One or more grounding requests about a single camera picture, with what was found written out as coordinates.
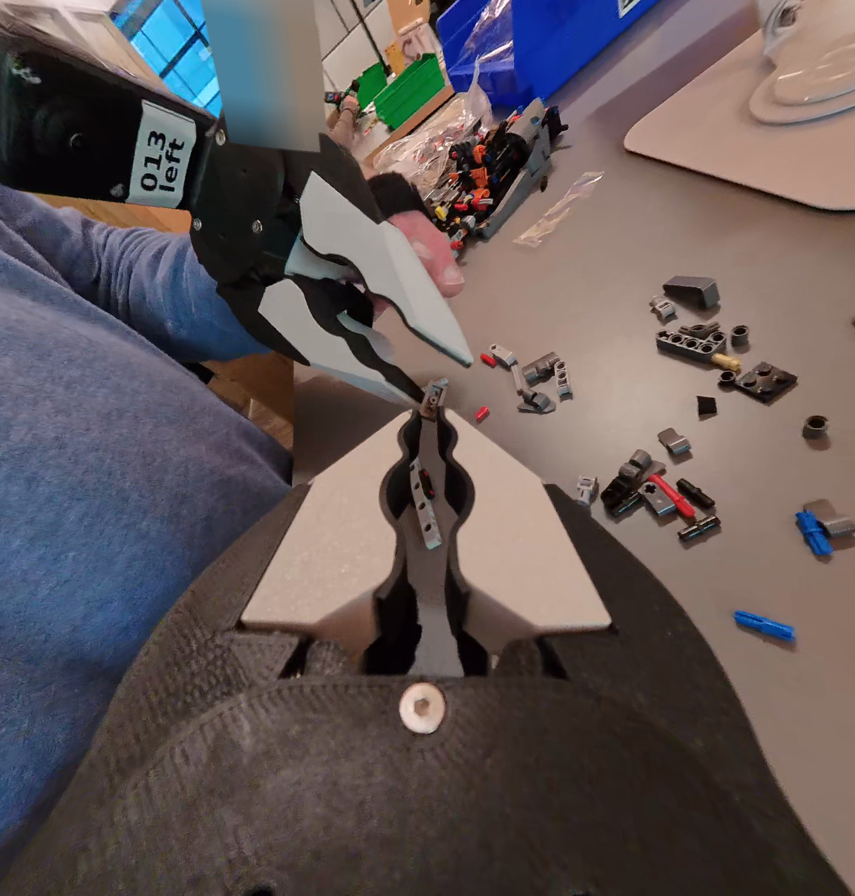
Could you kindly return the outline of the dark grey angled lego beam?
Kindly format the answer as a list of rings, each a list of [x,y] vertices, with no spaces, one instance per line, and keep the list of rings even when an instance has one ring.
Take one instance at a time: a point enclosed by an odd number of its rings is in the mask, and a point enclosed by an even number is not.
[[[655,335],[658,350],[693,362],[710,364],[727,344],[726,333],[717,322],[682,326],[678,330],[659,330]]]

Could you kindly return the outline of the dark grey curved lego brick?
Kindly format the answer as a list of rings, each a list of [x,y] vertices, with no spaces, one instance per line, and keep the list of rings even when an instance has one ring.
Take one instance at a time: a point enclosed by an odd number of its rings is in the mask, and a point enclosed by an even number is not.
[[[700,309],[716,308],[721,303],[717,282],[706,276],[675,275],[662,285],[664,295]]]

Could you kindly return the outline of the green storage bin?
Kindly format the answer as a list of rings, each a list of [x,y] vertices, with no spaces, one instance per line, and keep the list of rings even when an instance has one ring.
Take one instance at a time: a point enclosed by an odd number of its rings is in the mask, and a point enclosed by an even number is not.
[[[374,63],[356,79],[360,114],[373,106],[374,115],[390,130],[399,129],[446,86],[435,53],[424,53],[392,81],[381,63]]]

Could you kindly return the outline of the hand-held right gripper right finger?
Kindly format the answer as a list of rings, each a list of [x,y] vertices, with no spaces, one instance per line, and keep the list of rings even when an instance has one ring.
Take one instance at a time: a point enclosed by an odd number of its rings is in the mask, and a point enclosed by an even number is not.
[[[450,409],[436,414],[444,612],[463,673],[512,644],[601,633],[613,621],[543,481]]]

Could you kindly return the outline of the blue lego pin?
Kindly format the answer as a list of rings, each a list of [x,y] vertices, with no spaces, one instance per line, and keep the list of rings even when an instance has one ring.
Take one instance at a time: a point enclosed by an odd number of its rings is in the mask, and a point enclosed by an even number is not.
[[[778,622],[767,616],[739,610],[732,613],[732,618],[737,627],[748,633],[754,633],[781,644],[793,645],[796,643],[795,628],[790,624]]]

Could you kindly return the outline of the window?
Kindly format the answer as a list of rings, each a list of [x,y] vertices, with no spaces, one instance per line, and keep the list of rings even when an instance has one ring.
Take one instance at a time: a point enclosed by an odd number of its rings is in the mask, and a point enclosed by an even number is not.
[[[118,1],[109,16],[175,95],[220,116],[220,86],[202,2]]]

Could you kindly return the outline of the partly built lego model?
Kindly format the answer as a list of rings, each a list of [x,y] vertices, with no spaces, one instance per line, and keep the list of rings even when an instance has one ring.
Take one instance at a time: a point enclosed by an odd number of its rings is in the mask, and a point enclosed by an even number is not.
[[[547,183],[555,144],[567,130],[558,107],[536,97],[490,129],[475,126],[451,147],[447,191],[435,207],[435,223],[454,257],[469,239],[493,237],[529,194]]]

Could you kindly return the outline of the long light grey lego beam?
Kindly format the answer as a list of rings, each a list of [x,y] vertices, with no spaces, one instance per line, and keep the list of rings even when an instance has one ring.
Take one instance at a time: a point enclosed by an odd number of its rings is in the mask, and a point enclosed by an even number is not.
[[[424,547],[428,551],[434,551],[443,545],[444,537],[435,512],[436,488],[432,476],[422,462],[420,455],[422,429],[423,423],[420,413],[412,411],[410,419],[402,430],[409,453],[408,476],[411,504],[414,508]]]

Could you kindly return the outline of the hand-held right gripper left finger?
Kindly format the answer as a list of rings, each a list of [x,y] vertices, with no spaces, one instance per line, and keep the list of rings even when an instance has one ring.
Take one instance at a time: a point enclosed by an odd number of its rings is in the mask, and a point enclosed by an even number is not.
[[[421,638],[401,520],[422,418],[400,414],[317,475],[240,616],[340,645],[366,673],[407,673]]]

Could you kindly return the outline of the cluster of dark lego connectors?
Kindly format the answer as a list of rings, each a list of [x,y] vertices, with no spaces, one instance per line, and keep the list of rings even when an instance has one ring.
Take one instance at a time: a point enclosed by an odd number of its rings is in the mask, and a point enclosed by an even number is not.
[[[694,522],[681,517],[666,497],[654,486],[646,484],[647,477],[655,473],[690,500],[696,510]],[[685,477],[668,478],[665,464],[653,459],[644,450],[634,452],[620,466],[617,475],[601,490],[599,499],[604,512],[613,521],[634,514],[639,508],[645,509],[660,527],[670,525],[682,546],[700,543],[720,533],[723,528],[713,497]]]

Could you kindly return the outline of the blue pin with grey connector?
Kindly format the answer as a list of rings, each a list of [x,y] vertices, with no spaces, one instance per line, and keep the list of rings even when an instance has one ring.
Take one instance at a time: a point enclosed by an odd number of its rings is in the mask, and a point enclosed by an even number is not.
[[[795,523],[805,544],[819,559],[832,557],[836,542],[855,539],[855,520],[825,498],[803,504],[795,513]]]

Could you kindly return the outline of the person's left hand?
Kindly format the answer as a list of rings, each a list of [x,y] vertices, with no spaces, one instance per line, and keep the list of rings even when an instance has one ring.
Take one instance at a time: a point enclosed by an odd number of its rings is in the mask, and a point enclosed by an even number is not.
[[[463,273],[448,238],[435,228],[426,214],[406,210],[394,214],[389,221],[406,237],[441,295],[445,298],[460,295],[464,286]]]

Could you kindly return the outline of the small clear plastic bag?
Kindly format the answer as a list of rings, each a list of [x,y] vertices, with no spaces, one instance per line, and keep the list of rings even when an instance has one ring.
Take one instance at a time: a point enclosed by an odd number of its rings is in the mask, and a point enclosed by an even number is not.
[[[578,202],[591,196],[603,176],[603,171],[589,171],[581,174],[536,223],[512,241],[513,244],[526,248],[538,248],[567,219]]]

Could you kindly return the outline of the blue storage bin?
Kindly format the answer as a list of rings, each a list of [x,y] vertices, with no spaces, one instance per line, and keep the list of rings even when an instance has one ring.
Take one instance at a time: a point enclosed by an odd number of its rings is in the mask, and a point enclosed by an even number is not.
[[[492,106],[550,98],[656,1],[459,1],[436,22],[458,93],[474,79]]]

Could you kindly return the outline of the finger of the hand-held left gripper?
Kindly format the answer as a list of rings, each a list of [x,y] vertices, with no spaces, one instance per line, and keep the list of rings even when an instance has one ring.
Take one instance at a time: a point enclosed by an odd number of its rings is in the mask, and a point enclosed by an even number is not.
[[[299,198],[301,229],[284,268],[287,280],[343,285],[353,271],[417,337],[464,367],[474,363],[463,331],[408,239],[376,220],[313,170]]]
[[[301,364],[389,402],[419,406],[422,387],[395,364],[392,343],[374,328],[370,297],[349,274],[293,274],[259,284],[256,312]]]

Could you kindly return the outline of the cluster of grey lego connectors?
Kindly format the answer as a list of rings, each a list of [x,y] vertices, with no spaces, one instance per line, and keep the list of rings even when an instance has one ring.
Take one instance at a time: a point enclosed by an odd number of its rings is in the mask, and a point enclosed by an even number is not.
[[[515,363],[511,371],[519,398],[517,410],[522,414],[549,415],[560,402],[575,398],[568,365],[555,352],[525,365]]]

